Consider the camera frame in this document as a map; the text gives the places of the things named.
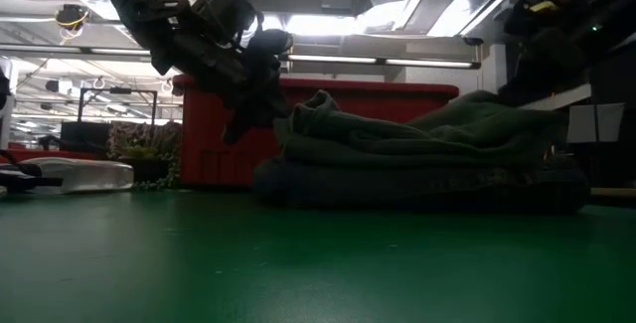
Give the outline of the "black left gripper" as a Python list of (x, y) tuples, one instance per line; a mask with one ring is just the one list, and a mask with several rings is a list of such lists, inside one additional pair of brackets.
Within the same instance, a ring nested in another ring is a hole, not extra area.
[(223, 49), (202, 35), (177, 30), (154, 38), (148, 50), (158, 72), (181, 71), (233, 112), (222, 140), (234, 145), (253, 127), (270, 127), (274, 119), (288, 115), (278, 56), (292, 45), (293, 36), (283, 30), (257, 30), (238, 57), (235, 50)]

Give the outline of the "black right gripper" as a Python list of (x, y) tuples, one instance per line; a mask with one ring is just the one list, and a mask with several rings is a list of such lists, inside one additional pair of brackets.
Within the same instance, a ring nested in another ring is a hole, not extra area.
[(499, 90), (499, 100), (521, 106), (548, 96), (580, 77), (587, 56), (557, 28), (548, 28), (524, 44), (515, 74)]

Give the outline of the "dark green button shirt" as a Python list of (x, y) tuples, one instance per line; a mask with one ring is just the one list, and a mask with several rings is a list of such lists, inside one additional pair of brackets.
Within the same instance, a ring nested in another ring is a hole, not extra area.
[(341, 168), (533, 168), (565, 138), (558, 112), (516, 108), (489, 91), (462, 95), (407, 123), (342, 110), (320, 90), (273, 122), (289, 161)]

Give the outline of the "red plastic laundry bin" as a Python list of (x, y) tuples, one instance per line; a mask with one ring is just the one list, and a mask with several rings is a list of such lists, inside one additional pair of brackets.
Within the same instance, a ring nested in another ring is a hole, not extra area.
[[(173, 78), (173, 85), (185, 91), (181, 184), (188, 188), (250, 187), (256, 166), (280, 153), (273, 131), (254, 128), (228, 146), (222, 134), (232, 113), (221, 100), (185, 75)], [(399, 123), (434, 111), (459, 95), (459, 88), (451, 84), (283, 78), (280, 85), (291, 105), (324, 89), (347, 112)]]

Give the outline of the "long ceiling light strip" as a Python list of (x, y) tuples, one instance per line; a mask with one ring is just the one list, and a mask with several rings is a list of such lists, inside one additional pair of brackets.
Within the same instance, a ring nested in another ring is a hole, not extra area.
[[(119, 48), (91, 48), (59, 45), (20, 45), (0, 43), (0, 55), (29, 58), (59, 58), (59, 59), (101, 59), (102, 61), (149, 62), (150, 52), (146, 50)], [(284, 62), (305, 62), (324, 64), (351, 64), (393, 67), (440, 68), (458, 70), (479, 70), (481, 64), (477, 62), (420, 60), (420, 59), (389, 59), (347, 56), (299, 55), (282, 54), (278, 58)]]

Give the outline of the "flat silver ceiling panel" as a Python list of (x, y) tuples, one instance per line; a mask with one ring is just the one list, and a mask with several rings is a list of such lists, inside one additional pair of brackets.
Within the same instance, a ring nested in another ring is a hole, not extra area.
[(395, 29), (425, 37), (465, 37), (507, 0), (407, 0)]

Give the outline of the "small potted succulent plant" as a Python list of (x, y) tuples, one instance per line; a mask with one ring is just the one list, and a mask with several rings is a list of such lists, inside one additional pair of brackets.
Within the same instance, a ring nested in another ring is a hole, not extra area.
[(115, 159), (132, 167), (133, 187), (144, 191), (174, 189), (180, 182), (181, 135), (121, 137)]

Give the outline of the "green table mat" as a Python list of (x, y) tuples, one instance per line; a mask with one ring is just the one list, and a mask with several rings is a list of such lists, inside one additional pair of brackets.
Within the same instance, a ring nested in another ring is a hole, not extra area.
[(0, 323), (636, 323), (636, 212), (0, 200)]

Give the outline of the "black monitor box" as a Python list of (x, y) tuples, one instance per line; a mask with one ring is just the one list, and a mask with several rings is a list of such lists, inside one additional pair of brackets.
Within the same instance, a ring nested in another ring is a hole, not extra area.
[(60, 149), (70, 152), (105, 155), (108, 150), (110, 125), (103, 122), (63, 122)]

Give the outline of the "clear package with orange label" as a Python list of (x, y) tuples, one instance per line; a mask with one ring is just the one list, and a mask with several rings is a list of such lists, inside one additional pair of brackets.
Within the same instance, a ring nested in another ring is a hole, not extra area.
[(60, 186), (37, 186), (34, 194), (73, 194), (83, 192), (121, 191), (134, 183), (134, 169), (121, 162), (40, 157), (22, 161), (35, 165), (45, 179), (61, 179)]

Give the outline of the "red background table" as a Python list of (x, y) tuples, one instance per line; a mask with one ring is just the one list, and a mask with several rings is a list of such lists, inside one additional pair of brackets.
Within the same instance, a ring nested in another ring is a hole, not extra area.
[(24, 161), (34, 158), (43, 157), (56, 157), (56, 158), (70, 158), (70, 159), (85, 159), (85, 160), (103, 160), (104, 157), (99, 154), (93, 153), (81, 153), (81, 152), (69, 152), (69, 151), (44, 151), (44, 150), (30, 150), (30, 149), (14, 149), (9, 150), (9, 153), (18, 161)]

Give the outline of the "small black stand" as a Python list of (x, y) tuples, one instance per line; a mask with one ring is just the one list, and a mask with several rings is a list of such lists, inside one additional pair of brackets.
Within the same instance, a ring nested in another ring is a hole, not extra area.
[(45, 177), (40, 166), (19, 162), (10, 152), (0, 149), (0, 187), (8, 193), (22, 193), (38, 187), (61, 187), (62, 178)]

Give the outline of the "black gantry frame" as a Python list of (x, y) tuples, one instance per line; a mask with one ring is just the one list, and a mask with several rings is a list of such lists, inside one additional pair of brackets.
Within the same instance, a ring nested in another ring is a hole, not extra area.
[(130, 94), (134, 94), (134, 93), (138, 93), (138, 94), (144, 94), (144, 93), (148, 93), (152, 95), (152, 104), (151, 104), (151, 116), (149, 118), (141, 118), (144, 120), (145, 123), (150, 124), (151, 126), (154, 126), (156, 124), (156, 112), (157, 112), (157, 107), (158, 107), (158, 91), (157, 90), (151, 90), (151, 89), (134, 89), (134, 88), (126, 88), (126, 87), (111, 87), (111, 88), (87, 88), (87, 87), (82, 87), (79, 89), (79, 106), (78, 106), (78, 115), (77, 115), (77, 122), (82, 122), (83, 120), (83, 109), (84, 107), (92, 101), (92, 99), (89, 99), (88, 101), (84, 100), (84, 96), (87, 92), (92, 92), (93, 94), (97, 95), (97, 94), (101, 94), (103, 91), (108, 91), (111, 94), (126, 94), (126, 95), (130, 95)]

